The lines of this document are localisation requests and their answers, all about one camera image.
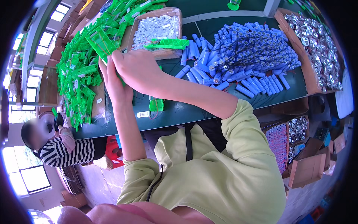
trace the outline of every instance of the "worker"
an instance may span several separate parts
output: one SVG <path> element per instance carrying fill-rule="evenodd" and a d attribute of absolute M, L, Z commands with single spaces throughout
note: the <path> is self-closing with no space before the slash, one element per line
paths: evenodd
<path fill-rule="evenodd" d="M 21 137 L 32 153 L 52 167 L 86 164 L 100 159 L 106 152 L 107 137 L 75 140 L 71 129 L 58 125 L 55 138 L 49 138 L 49 127 L 39 118 L 28 120 L 21 128 Z"/>
<path fill-rule="evenodd" d="M 117 205 L 97 205 L 87 214 L 64 207 L 58 224 L 277 223 L 285 208 L 284 184 L 247 101 L 164 73 L 146 50 L 114 51 L 107 67 L 101 60 L 99 67 L 122 144 L 125 181 Z M 132 88 L 221 118 L 226 149 L 219 152 L 194 125 L 190 134 L 180 128 L 159 138 L 155 155 L 160 165 L 147 158 L 132 109 Z"/>

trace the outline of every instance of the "green work table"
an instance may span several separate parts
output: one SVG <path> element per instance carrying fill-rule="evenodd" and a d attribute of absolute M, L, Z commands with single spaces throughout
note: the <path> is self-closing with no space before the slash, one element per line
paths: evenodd
<path fill-rule="evenodd" d="M 183 17 L 195 15 L 194 13 L 200 14 L 200 13 L 213 12 L 214 10 L 217 11 L 228 10 L 226 6 L 228 0 L 220 1 L 220 3 L 219 1 L 215 1 L 215 4 L 212 5 L 207 3 L 214 2 L 214 1 L 205 1 L 205 5 L 209 5 L 208 8 L 199 7 L 199 3 L 203 4 L 203 1 L 194 1 L 194 3 L 192 2 L 193 0 L 192 1 L 169 0 L 168 2 L 166 2 L 166 5 L 180 8 L 183 13 Z M 257 3 L 256 6 L 253 6 L 254 4 L 252 1 L 242 1 L 240 5 L 240 10 L 241 9 L 257 10 L 257 11 L 263 10 L 266 1 L 256 0 L 254 2 Z M 189 4 L 191 5 L 196 4 L 197 8 L 188 7 Z M 230 25 L 233 22 L 237 22 L 239 24 L 245 24 L 247 22 L 251 22 L 251 23 L 258 22 L 260 24 L 264 24 L 266 22 L 266 24 L 270 28 L 278 29 L 278 22 L 275 19 L 265 18 L 265 17 L 253 17 L 253 16 L 235 16 L 235 17 L 222 17 L 222 18 L 214 18 L 209 20 L 201 20 L 201 21 L 197 21 L 197 26 L 200 29 L 202 36 L 213 44 L 214 34 L 217 33 L 217 31 L 220 30 L 224 26 L 224 24 Z M 199 31 L 194 22 L 183 25 L 183 35 L 187 36 L 188 39 L 191 39 L 192 38 L 191 35 L 193 33 L 196 33 L 198 36 L 200 36 Z M 188 61 L 187 64 L 193 65 L 193 62 L 194 61 Z M 183 66 L 180 65 L 180 58 L 159 60 L 157 61 L 157 63 L 158 65 L 162 66 L 162 70 L 164 72 L 172 76 L 175 76 L 183 68 Z M 293 72 L 288 72 L 285 78 L 291 88 L 289 90 L 284 89 L 280 93 L 273 94 L 271 96 L 268 96 L 267 94 L 263 95 L 259 93 L 254 98 L 250 99 L 247 96 L 236 91 L 235 84 L 232 84 L 229 88 L 227 88 L 227 90 L 230 94 L 233 94 L 240 99 L 247 100 L 253 106 L 254 109 L 298 99 L 301 97 L 305 97 L 307 95 L 306 85 L 300 67 L 296 68 Z M 109 106 L 111 112 L 113 112 L 111 103 Z M 150 130 L 155 128 L 179 125 L 179 124 L 214 118 L 214 115 L 206 112 L 205 110 L 182 102 L 166 100 L 164 102 L 164 106 L 165 106 L 164 111 L 152 112 L 151 118 L 155 117 L 155 119 L 150 119 L 148 117 L 136 118 L 139 130 L 141 131 Z M 149 108 L 148 95 L 143 95 L 141 93 L 134 91 L 133 111 L 135 112 L 135 115 L 137 115 L 138 112 L 148 111 L 148 108 Z M 105 135 L 115 135 L 117 133 L 118 132 L 116 129 L 116 124 L 114 118 L 112 117 L 108 123 L 105 123 L 104 119 L 99 119 L 90 125 L 85 124 L 83 125 L 82 128 L 79 129 L 78 132 L 74 132 L 73 135 L 75 139 L 83 139 L 83 138 L 101 137 Z"/>

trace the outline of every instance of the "floor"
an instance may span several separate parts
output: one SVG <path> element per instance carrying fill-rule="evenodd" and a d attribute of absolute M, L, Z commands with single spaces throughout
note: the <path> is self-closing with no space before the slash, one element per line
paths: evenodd
<path fill-rule="evenodd" d="M 316 130 L 320 122 L 310 122 L 310 130 Z M 279 219 L 279 224 L 296 223 L 306 214 L 310 213 L 321 199 L 340 178 L 340 173 L 345 167 L 348 158 L 349 149 L 352 141 L 353 124 L 346 124 L 344 133 L 346 139 L 346 148 L 338 154 L 336 168 L 332 176 L 323 175 L 322 179 L 314 183 L 308 184 L 303 188 L 290 189 L 285 211 Z M 148 158 L 156 160 L 154 153 L 150 149 L 148 143 L 145 143 Z M 78 166 L 81 182 L 83 183 L 84 194 L 87 197 L 89 206 L 102 203 L 115 204 L 121 192 L 124 182 L 124 168 L 119 167 L 112 171 L 101 169 L 95 165 L 86 167 Z M 287 186 L 289 178 L 283 180 Z"/>

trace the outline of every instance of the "black and white striped shirt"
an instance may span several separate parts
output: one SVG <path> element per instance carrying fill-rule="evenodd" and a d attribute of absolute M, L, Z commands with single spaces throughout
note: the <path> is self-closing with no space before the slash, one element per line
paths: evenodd
<path fill-rule="evenodd" d="M 54 138 L 41 148 L 40 157 L 45 164 L 52 167 L 65 167 L 92 161 L 95 152 L 93 140 L 75 140 L 75 143 L 74 150 L 68 153 L 61 138 Z"/>

